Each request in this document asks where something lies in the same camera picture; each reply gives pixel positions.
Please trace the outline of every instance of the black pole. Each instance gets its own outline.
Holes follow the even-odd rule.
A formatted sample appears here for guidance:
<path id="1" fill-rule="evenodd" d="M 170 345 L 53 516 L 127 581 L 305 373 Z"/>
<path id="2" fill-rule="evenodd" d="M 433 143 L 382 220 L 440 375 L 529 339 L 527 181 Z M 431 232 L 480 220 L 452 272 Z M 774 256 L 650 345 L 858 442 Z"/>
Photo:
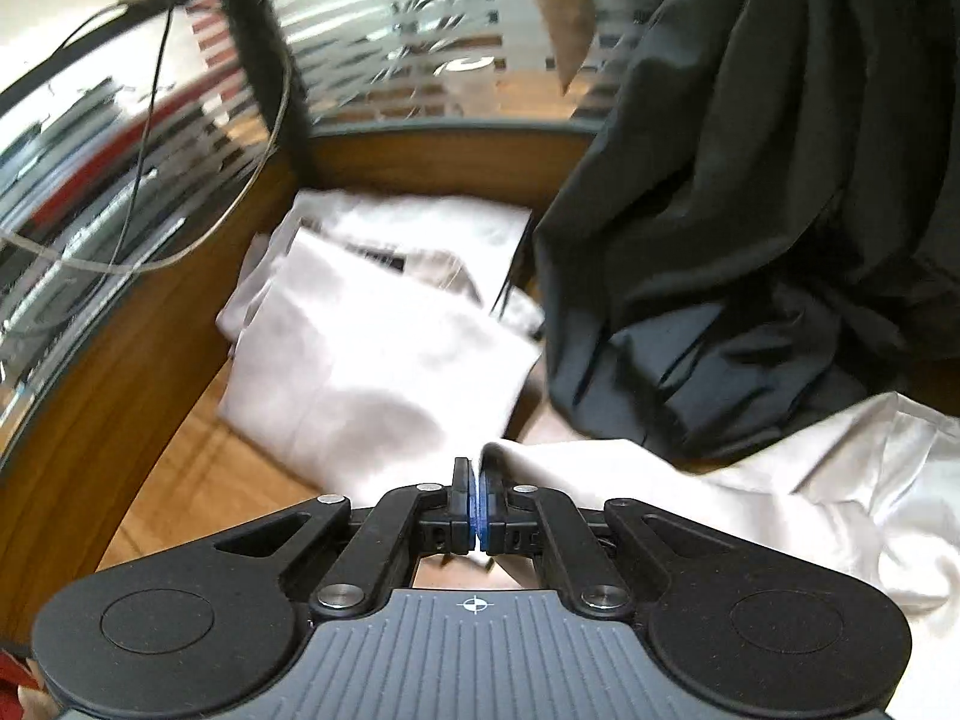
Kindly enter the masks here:
<path id="1" fill-rule="evenodd" d="M 267 127 L 272 128 L 283 93 L 280 52 L 289 50 L 269 0 L 220 0 L 247 81 Z M 310 148 L 310 116 L 304 81 L 293 65 L 293 84 L 277 143 L 290 158 L 301 186 L 319 187 L 320 177 Z"/>

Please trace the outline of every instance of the red fabric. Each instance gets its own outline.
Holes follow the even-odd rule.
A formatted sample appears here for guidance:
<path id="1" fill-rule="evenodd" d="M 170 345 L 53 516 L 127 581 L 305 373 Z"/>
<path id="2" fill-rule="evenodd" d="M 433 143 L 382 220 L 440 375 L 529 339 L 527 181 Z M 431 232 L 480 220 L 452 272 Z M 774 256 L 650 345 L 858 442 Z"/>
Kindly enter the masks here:
<path id="1" fill-rule="evenodd" d="M 33 688 L 39 690 L 40 686 L 34 676 L 22 666 L 20 661 L 12 655 L 0 650 L 0 685 L 4 688 L 13 687 L 16 694 L 16 685 L 24 685 L 24 688 Z"/>
<path id="2" fill-rule="evenodd" d="M 16 697 L 18 685 L 36 689 L 37 681 L 19 661 L 0 651 L 0 720 L 22 720 L 23 709 Z"/>
<path id="3" fill-rule="evenodd" d="M 210 73 L 200 76 L 199 79 L 193 81 L 188 86 L 184 86 L 184 88 L 168 95 L 154 110 L 154 117 L 152 117 L 154 127 L 159 122 L 176 113 L 176 111 L 179 111 L 184 105 L 198 100 L 201 95 L 209 92 L 217 86 L 217 84 L 226 80 L 232 74 L 237 73 L 237 71 L 237 64 L 232 61 L 227 61 L 227 64 L 224 64 L 219 70 L 210 71 Z M 127 149 L 132 148 L 139 142 L 146 122 L 146 112 L 143 112 L 135 119 L 131 119 L 131 122 L 126 124 L 124 129 L 117 132 L 112 141 L 106 143 L 103 148 L 91 156 L 85 165 L 82 165 L 78 170 L 75 170 L 75 172 L 66 177 L 64 183 L 57 187 L 56 191 L 43 201 L 40 208 L 37 208 L 37 210 L 32 213 L 30 217 L 32 222 L 36 224 L 53 224 L 67 214 L 73 207 L 73 201 L 77 199 L 80 193 L 94 185 L 97 180 L 104 175 L 108 167 L 123 156 Z"/>
<path id="4" fill-rule="evenodd" d="M 16 688 L 9 683 L 0 683 L 0 720 L 22 720 L 23 709 L 16 697 Z"/>

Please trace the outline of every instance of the folded white cloth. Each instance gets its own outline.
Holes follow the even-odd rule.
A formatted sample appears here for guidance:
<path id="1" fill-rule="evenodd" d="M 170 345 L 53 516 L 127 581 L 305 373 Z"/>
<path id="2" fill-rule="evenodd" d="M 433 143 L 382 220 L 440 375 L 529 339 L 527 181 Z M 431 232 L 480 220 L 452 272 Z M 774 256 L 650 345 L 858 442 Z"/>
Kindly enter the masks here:
<path id="1" fill-rule="evenodd" d="M 354 506 L 401 485 L 447 484 L 454 457 L 477 458 L 503 435 L 539 357 L 467 300 L 306 229 L 258 299 L 221 415 Z"/>
<path id="2" fill-rule="evenodd" d="M 272 233 L 266 251 L 261 254 L 258 247 L 256 266 L 243 274 L 217 325 L 236 343 L 296 231 L 304 226 L 354 253 L 449 292 L 469 295 L 496 316 L 504 298 L 502 287 L 530 218 L 526 208 L 475 197 L 373 197 L 341 190 L 301 190 Z M 527 314 L 535 311 L 538 316 L 515 320 L 512 324 L 517 328 L 542 322 L 539 306 L 527 308 Z"/>
<path id="3" fill-rule="evenodd" d="M 703 476 L 680 472 L 625 440 L 497 443 L 512 479 L 564 490 L 579 506 L 599 509 L 608 498 L 637 498 L 868 581 L 901 607 L 913 632 L 891 717 L 957 717 L 956 419 L 882 394 Z"/>

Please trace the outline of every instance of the black garment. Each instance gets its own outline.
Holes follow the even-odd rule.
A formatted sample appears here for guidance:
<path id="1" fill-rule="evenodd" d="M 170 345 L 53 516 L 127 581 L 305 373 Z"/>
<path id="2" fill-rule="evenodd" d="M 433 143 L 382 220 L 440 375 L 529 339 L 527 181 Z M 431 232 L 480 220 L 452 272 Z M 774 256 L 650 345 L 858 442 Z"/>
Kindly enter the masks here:
<path id="1" fill-rule="evenodd" d="M 616 3 L 613 7 L 603 7 Z M 616 41 L 598 73 L 593 77 L 587 93 L 580 98 L 573 119 L 606 119 L 613 100 L 625 76 L 631 53 L 637 49 L 648 23 L 664 0 L 597 0 L 596 31 L 601 47 L 610 47 Z M 632 12 L 632 20 L 624 23 L 624 11 Z"/>
<path id="2" fill-rule="evenodd" d="M 666 0 L 536 230 L 554 404 L 733 458 L 960 356 L 960 0 Z"/>

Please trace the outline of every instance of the metal screw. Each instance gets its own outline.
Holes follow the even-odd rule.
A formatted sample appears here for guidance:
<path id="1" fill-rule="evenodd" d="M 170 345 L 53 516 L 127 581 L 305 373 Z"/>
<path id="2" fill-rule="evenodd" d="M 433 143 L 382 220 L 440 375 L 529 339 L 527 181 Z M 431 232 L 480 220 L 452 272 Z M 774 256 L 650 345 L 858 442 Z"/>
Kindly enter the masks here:
<path id="1" fill-rule="evenodd" d="M 363 590 L 356 584 L 328 584 L 321 587 L 317 600 L 327 608 L 350 608 L 363 601 Z"/>
<path id="2" fill-rule="evenodd" d="M 584 590 L 580 597 L 589 608 L 598 608 L 599 610 L 620 608 L 630 600 L 627 591 L 622 587 L 614 587 L 612 584 L 594 584 L 594 586 Z"/>

